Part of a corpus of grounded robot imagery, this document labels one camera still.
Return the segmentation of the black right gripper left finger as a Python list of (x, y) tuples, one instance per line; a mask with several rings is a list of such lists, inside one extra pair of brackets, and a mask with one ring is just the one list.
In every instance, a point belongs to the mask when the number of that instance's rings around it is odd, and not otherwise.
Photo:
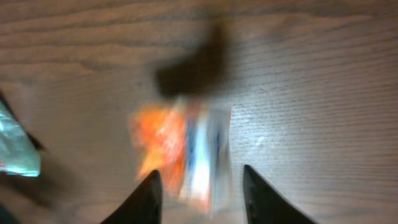
[(101, 224), (161, 224), (162, 180), (153, 170)]

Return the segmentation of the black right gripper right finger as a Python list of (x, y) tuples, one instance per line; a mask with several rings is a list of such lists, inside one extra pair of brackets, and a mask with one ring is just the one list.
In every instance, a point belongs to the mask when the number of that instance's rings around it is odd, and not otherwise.
[(249, 224), (315, 224), (249, 165), (244, 166), (243, 193)]

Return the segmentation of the white green packet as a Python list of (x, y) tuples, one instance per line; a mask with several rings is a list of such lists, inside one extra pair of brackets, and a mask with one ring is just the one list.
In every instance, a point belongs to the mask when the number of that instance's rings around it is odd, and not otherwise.
[(40, 154), (22, 126), (1, 102), (1, 172), (38, 177)]

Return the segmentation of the orange tissue pack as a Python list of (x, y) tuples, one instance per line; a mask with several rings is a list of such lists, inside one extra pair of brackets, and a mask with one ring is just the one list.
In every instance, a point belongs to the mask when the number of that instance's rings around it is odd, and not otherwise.
[(138, 179), (159, 171), (168, 197), (203, 213), (231, 203), (230, 108), (179, 98), (145, 105), (127, 123), (141, 155)]

